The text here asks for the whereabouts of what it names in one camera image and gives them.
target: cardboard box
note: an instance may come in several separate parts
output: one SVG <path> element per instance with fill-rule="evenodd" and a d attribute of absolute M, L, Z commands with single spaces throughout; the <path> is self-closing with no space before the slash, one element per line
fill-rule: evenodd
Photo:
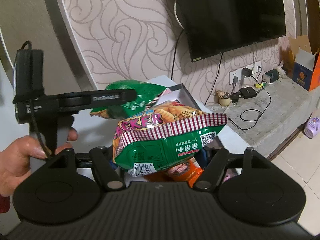
<path fill-rule="evenodd" d="M 297 36 L 296 39 L 288 37 L 288 40 L 290 48 L 285 51 L 280 51 L 280 57 L 284 61 L 284 70 L 286 71 L 287 76 L 292 79 L 294 60 L 299 48 L 311 53 L 311 47 L 307 35 Z"/>
<path fill-rule="evenodd" d="M 320 60 L 311 53 L 309 40 L 305 36 L 289 39 L 294 59 L 292 80 L 311 91 L 320 85 Z"/>
<path fill-rule="evenodd" d="M 191 106 L 195 109 L 200 110 L 199 105 L 193 99 L 192 95 L 189 93 L 188 89 L 184 86 L 184 84 L 178 84 L 172 87 L 169 87 L 172 93 L 161 96 L 156 103 L 156 105 L 162 104 L 165 101 L 175 101 L 178 100 L 180 103 Z"/>

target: tile floor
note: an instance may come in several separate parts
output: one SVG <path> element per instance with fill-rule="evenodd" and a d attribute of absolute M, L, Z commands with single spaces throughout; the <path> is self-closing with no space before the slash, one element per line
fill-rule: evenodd
<path fill-rule="evenodd" d="M 313 235 L 320 233 L 320 135 L 300 133 L 272 161 L 304 189 L 307 202 L 298 223 Z"/>

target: qr code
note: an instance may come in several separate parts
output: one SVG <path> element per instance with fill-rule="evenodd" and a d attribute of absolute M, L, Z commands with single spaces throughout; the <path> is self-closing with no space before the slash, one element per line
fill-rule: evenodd
<path fill-rule="evenodd" d="M 213 141 L 213 139 L 217 136 L 216 132 L 209 132 L 203 135 L 200 135 L 200 139 L 201 139 L 201 143 L 202 143 L 202 147 L 206 146 L 207 144 L 209 144 L 210 142 Z"/>

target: swirl pattern wallpaper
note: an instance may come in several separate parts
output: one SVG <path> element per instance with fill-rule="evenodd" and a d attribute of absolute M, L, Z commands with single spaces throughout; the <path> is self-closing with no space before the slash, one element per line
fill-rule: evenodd
<path fill-rule="evenodd" d="M 63 0 L 77 43 L 98 89 L 123 79 L 170 77 L 174 46 L 181 32 L 175 0 Z M 295 37 L 292 0 L 284 0 L 287 36 Z M 275 68 L 289 46 L 287 37 L 223 54 L 214 91 L 231 92 L 229 72 L 262 60 L 263 73 Z M 217 74 L 220 55 L 192 63 L 185 33 L 175 58 L 173 80 L 205 102 Z M 211 96 L 208 105 L 213 102 Z"/>

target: ribbed black surface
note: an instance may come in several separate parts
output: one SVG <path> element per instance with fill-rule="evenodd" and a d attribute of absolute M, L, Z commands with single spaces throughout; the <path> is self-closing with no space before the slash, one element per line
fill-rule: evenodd
<path fill-rule="evenodd" d="M 185 182 L 133 182 L 106 194 L 87 217 L 61 226 L 22 222 L 9 240 L 302 240 L 312 236 L 296 223 L 276 228 L 251 226 L 226 214 L 209 193 Z"/>

